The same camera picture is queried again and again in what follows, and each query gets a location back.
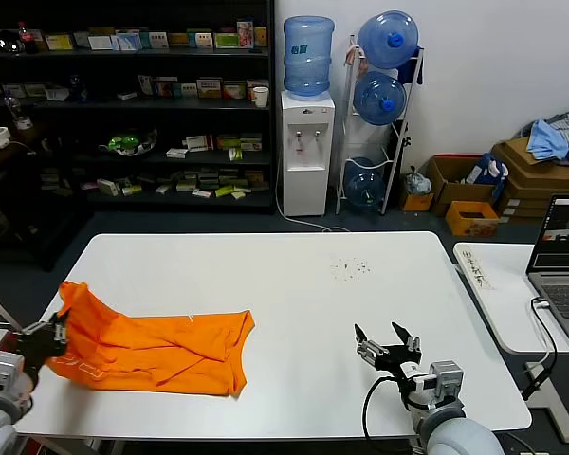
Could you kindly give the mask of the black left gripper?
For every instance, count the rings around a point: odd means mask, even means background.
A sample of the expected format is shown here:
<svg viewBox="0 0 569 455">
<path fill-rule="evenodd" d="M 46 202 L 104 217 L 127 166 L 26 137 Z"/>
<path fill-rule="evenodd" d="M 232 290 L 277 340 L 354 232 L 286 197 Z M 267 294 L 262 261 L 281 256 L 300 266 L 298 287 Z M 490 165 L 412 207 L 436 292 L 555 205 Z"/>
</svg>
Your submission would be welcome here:
<svg viewBox="0 0 569 455">
<path fill-rule="evenodd" d="M 69 311 L 55 313 L 54 319 L 33 322 L 16 336 L 16 353 L 24 358 L 23 372 L 30 379 L 38 378 L 50 358 L 65 354 L 68 316 Z"/>
</svg>

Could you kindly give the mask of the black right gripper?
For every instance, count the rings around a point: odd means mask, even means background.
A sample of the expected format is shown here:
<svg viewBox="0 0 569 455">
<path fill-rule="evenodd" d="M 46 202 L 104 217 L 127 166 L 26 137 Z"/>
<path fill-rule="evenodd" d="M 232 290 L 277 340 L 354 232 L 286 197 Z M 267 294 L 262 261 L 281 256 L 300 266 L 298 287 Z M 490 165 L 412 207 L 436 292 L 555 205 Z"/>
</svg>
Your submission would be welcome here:
<svg viewBox="0 0 569 455">
<path fill-rule="evenodd" d="M 369 339 L 355 324 L 357 354 L 379 372 L 388 373 L 396 381 L 404 381 L 406 376 L 402 365 L 408 362 L 419 364 L 421 361 L 420 339 L 413 337 L 406 328 L 396 322 L 393 322 L 392 326 L 403 345 L 381 346 Z"/>
</svg>

